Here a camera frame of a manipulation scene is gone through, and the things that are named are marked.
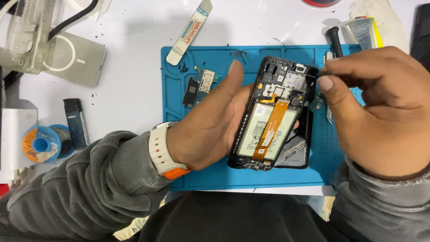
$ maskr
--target watch strap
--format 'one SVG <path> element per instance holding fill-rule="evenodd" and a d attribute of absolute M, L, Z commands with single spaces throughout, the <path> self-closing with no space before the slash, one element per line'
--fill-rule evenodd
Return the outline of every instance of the watch strap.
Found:
<path fill-rule="evenodd" d="M 159 175 L 176 179 L 191 170 L 186 165 L 176 163 L 167 149 L 167 125 L 151 130 L 149 136 L 149 155 Z"/>

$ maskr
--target white desk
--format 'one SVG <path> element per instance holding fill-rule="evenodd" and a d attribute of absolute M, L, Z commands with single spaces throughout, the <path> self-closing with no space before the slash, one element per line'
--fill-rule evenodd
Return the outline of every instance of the white desk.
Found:
<path fill-rule="evenodd" d="M 192 44 L 278 45 L 275 37 L 290 45 L 326 44 L 322 29 L 348 20 L 352 2 L 342 0 L 321 9 L 300 0 L 212 0 L 214 8 Z M 390 0 L 408 39 L 415 7 L 426 2 Z M 199 3 L 200 0 L 113 0 L 98 22 L 85 19 L 67 30 L 106 46 L 107 57 L 97 86 L 83 87 L 45 73 L 25 74 L 15 92 L 8 94 L 9 107 L 37 107 L 39 125 L 67 124 L 62 100 L 79 98 L 91 142 L 115 130 L 141 134 L 151 129 L 162 122 L 160 48 L 175 43 Z M 66 7 L 64 18 L 75 13 Z M 0 30 L 6 24 L 5 19 Z M 37 165 L 35 170 L 40 173 L 51 166 Z M 329 186 L 240 191 L 333 194 Z"/>

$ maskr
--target gray sweatshirt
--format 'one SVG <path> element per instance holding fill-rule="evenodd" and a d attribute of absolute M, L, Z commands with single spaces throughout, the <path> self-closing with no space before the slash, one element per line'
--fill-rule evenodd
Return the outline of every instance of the gray sweatshirt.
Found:
<path fill-rule="evenodd" d="M 148 138 L 149 132 L 140 136 L 127 131 L 112 132 L 70 157 L 59 167 L 10 192 L 0 200 L 0 241 L 115 241 L 112 236 L 114 232 L 128 226 L 136 217 L 146 217 L 156 212 L 168 189 L 170 180 L 159 176 L 152 165 Z M 408 181 L 382 181 L 366 175 L 359 166 L 346 160 L 333 179 L 338 193 L 330 223 L 326 225 L 310 215 L 310 222 L 305 226 L 322 231 L 323 239 L 315 241 L 335 241 L 334 237 L 339 238 L 338 241 L 430 241 L 429 175 L 430 169 L 427 169 L 420 177 Z M 229 199 L 228 196 L 237 196 L 236 204 L 243 204 L 243 209 L 237 214 L 222 214 L 222 211 L 229 211 L 228 202 L 220 205 Z M 294 203 L 285 195 L 251 196 L 253 194 L 219 193 L 216 199 L 211 200 L 217 203 L 205 201 L 202 205 L 205 210 L 199 214 L 180 213 L 181 207 L 193 203 L 195 210 L 199 210 L 201 202 L 196 199 L 203 195 L 194 193 L 182 201 L 165 205 L 151 216 L 148 226 L 145 225 L 142 232 L 145 236 L 138 233 L 130 241 L 173 241 L 174 239 L 166 239 L 169 234 L 172 236 L 169 228 L 180 228 L 187 221 L 195 224 L 195 227 L 198 227 L 198 223 L 210 224 L 208 233 L 216 230 L 218 234 L 222 234 L 226 223 L 214 222 L 217 214 L 201 214 L 217 211 L 217 206 L 221 208 L 218 214 L 222 215 L 219 216 L 224 216 L 225 219 L 240 217 L 245 224 L 250 222 L 245 219 L 245 215 L 254 213 L 259 214 L 259 223 L 270 224 L 268 221 L 261 221 L 265 214 L 273 212 L 270 209 L 274 205 L 265 212 L 266 204 L 271 201 L 278 202 L 278 205 Z M 261 211 L 249 211 L 256 204 L 259 204 Z M 273 219 L 280 213 L 279 210 L 275 212 Z M 181 214 L 182 218 L 184 214 L 188 214 L 188 217 L 179 221 L 175 220 L 175 214 Z M 194 218 L 199 219 L 199 216 L 207 219 L 193 221 Z M 288 222 L 288 216 L 284 214 L 280 217 L 280 221 L 285 224 L 285 228 L 281 230 L 289 238 L 284 241 L 303 241 L 297 238 L 303 238 L 307 232 L 301 231 L 302 235 L 295 236 L 288 228 L 297 226 L 299 220 Z M 187 225 L 181 230 L 187 233 L 186 228 L 193 230 L 195 227 Z M 274 229 L 273 233 L 276 235 L 276 231 L 281 230 Z M 225 234 L 233 236 L 235 231 L 230 230 Z M 205 233 L 199 230 L 193 235 L 203 236 Z M 242 241 L 237 237 L 240 235 L 243 233 L 234 235 L 234 240 Z M 215 241 L 214 237 L 200 240 Z"/>

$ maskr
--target lighter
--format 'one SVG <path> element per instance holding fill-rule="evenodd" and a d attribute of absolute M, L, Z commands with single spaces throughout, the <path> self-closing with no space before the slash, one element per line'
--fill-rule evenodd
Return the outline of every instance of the lighter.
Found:
<path fill-rule="evenodd" d="M 63 101 L 73 148 L 83 149 L 89 145 L 89 139 L 81 102 L 78 98 L 69 98 Z"/>

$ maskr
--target solder wire spool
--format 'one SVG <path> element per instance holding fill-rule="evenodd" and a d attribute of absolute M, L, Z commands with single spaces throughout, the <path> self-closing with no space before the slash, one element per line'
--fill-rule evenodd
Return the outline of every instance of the solder wire spool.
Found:
<path fill-rule="evenodd" d="M 74 151 L 69 128 L 62 124 L 30 128 L 22 138 L 21 148 L 34 163 L 49 163 Z"/>

